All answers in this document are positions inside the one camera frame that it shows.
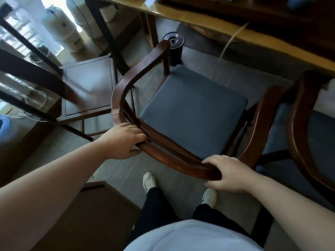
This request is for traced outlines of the person's white shoe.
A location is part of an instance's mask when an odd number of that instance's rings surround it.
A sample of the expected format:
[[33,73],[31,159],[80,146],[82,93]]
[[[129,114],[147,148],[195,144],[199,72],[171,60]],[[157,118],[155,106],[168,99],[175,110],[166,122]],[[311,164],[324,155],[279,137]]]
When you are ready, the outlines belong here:
[[157,187],[157,182],[156,182],[156,179],[153,173],[151,172],[145,173],[143,176],[143,188],[146,194],[148,193],[150,189],[156,188],[156,187]]
[[214,208],[217,203],[218,197],[217,197],[217,191],[211,188],[206,189],[202,196],[202,204],[206,204],[210,206],[211,208]]

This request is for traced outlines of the person's right hand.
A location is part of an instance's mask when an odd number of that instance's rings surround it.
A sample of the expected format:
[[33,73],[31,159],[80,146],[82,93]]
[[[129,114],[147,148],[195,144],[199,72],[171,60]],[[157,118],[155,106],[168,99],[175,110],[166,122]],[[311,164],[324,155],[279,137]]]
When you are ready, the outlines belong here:
[[251,193],[262,177],[234,157],[213,155],[203,160],[202,163],[212,164],[219,169],[221,180],[217,181],[224,183],[224,191]]

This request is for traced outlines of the dark wooden square-seat chair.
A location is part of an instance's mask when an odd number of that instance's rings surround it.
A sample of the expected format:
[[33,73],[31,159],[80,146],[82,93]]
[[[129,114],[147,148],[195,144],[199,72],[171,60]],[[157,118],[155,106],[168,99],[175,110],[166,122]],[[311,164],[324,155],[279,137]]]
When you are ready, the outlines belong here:
[[9,4],[4,3],[1,6],[0,26],[26,45],[58,75],[1,48],[0,71],[43,87],[61,97],[61,114],[58,118],[52,117],[1,89],[0,99],[90,142],[94,140],[93,136],[107,132],[106,129],[86,134],[84,121],[111,113],[111,96],[118,83],[117,68],[120,66],[118,57],[121,53],[118,49],[111,46],[111,54],[69,66],[58,66],[4,19],[11,11]]

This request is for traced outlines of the person's left forearm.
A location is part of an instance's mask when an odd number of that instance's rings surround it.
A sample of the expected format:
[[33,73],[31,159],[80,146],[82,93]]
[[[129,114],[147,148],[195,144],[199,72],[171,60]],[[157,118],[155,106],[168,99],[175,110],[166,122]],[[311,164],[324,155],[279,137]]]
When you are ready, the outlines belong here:
[[0,251],[30,250],[112,151],[98,139],[0,188]]

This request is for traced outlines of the person's black trousers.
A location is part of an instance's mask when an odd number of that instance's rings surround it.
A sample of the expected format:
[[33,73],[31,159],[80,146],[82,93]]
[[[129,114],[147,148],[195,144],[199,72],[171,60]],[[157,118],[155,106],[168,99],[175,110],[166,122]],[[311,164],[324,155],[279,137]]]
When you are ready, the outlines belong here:
[[[214,224],[251,237],[250,234],[236,222],[206,204],[200,204],[196,207],[192,219]],[[152,188],[146,194],[144,206],[132,230],[128,244],[151,230],[179,221],[181,220],[165,198],[163,191],[158,187]]]

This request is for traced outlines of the long wooden table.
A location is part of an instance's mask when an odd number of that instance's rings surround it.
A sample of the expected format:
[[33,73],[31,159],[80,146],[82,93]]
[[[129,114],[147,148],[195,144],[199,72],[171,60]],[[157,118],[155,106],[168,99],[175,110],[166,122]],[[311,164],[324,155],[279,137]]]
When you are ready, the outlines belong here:
[[[240,28],[237,24],[231,23],[219,17],[206,15],[201,12],[174,8],[170,5],[161,4],[159,0],[89,0],[103,1],[117,4],[126,8],[144,12],[148,15],[163,17],[165,19],[183,22],[197,27],[203,27],[232,36]],[[283,54],[290,55],[305,63],[309,63],[317,70],[323,71],[335,78],[335,62],[310,51],[294,46],[282,39],[273,37],[250,29],[248,26],[237,38],[250,44],[268,48]]]

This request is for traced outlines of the blue seat cushion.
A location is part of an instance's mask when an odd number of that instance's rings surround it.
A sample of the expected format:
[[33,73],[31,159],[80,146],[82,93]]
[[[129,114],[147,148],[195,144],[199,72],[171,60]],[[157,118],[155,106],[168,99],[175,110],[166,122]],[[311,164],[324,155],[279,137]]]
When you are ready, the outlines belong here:
[[140,119],[203,160],[224,151],[247,103],[241,94],[178,65]]
[[[288,149],[286,131],[290,113],[291,105],[280,104],[263,154]],[[308,122],[308,145],[318,170],[335,183],[335,119],[313,110]],[[309,184],[291,159],[259,165],[256,172],[335,211],[335,207]]]

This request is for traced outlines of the blue bucket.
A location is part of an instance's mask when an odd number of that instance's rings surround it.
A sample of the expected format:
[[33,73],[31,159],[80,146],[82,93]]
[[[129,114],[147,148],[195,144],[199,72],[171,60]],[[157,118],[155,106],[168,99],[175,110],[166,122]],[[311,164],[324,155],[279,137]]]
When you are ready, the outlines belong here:
[[0,143],[5,143],[11,139],[11,122],[10,119],[0,114]]

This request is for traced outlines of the person's light blue shirt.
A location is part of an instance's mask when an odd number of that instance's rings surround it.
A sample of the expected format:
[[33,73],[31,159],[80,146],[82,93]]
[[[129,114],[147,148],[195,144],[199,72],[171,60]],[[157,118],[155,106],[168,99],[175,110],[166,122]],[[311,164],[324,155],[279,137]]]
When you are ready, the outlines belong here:
[[124,251],[264,251],[251,238],[214,224],[188,219],[141,235]]

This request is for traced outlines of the person's white left shoe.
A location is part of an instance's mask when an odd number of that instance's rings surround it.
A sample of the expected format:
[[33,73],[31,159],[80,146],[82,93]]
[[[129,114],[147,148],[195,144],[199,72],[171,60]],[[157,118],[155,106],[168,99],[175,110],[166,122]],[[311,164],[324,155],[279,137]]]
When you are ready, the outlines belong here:
[[156,182],[156,179],[153,173],[151,172],[145,173],[143,176],[143,188],[146,194],[148,193],[150,189],[156,188],[156,187],[157,187],[157,182]]

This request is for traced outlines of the white water jug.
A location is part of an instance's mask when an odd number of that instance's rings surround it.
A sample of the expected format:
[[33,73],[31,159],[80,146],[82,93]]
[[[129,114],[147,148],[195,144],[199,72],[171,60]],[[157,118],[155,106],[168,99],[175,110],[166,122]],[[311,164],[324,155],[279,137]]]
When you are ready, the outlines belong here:
[[103,37],[103,33],[86,5],[85,0],[66,0],[66,6],[72,14],[75,23],[82,28],[89,38],[99,39]]
[[51,37],[67,51],[78,52],[84,47],[84,41],[76,25],[62,9],[54,6],[47,8],[42,19],[42,25]]

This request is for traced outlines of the person's left hand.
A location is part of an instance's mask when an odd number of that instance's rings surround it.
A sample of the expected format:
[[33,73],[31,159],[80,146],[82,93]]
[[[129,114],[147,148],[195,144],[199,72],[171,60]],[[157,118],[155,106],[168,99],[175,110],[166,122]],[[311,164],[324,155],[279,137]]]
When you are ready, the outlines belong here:
[[106,159],[125,159],[127,148],[135,149],[136,144],[145,142],[147,135],[137,126],[128,122],[114,126],[94,143]]

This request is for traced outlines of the black cylindrical bin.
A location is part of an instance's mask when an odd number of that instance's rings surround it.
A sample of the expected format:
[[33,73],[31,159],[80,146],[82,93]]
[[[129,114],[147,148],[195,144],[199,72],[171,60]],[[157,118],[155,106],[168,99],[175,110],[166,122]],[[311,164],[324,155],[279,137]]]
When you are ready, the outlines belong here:
[[182,64],[182,52],[185,44],[184,37],[178,32],[166,33],[162,40],[170,42],[170,50],[168,53],[168,62],[170,66],[177,66]]

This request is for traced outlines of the blue round object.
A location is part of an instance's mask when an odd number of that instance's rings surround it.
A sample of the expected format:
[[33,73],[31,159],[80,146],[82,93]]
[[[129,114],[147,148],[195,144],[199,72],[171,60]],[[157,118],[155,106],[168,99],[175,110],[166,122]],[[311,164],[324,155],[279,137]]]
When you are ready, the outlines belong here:
[[290,10],[303,8],[314,2],[314,0],[287,0],[286,7]]

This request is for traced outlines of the person's right forearm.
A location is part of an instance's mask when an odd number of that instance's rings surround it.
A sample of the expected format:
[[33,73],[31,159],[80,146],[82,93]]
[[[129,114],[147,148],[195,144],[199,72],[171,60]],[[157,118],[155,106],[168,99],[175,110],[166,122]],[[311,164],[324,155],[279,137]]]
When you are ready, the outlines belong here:
[[335,251],[335,213],[247,167],[247,190],[302,251]]

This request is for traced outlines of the person's white right shoe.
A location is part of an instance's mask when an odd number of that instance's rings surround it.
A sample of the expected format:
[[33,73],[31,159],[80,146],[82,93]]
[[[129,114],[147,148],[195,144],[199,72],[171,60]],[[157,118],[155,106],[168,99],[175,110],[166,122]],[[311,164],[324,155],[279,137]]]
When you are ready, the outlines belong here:
[[202,204],[206,204],[210,206],[211,208],[214,208],[217,203],[218,197],[217,197],[217,191],[211,188],[206,189],[202,196]]

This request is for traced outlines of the brown low cabinet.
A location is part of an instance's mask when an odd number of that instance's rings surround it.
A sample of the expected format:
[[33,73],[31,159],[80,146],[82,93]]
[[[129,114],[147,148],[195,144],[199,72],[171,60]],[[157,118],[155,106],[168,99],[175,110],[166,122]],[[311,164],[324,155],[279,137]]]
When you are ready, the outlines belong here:
[[31,251],[123,251],[140,211],[106,181],[86,183]]

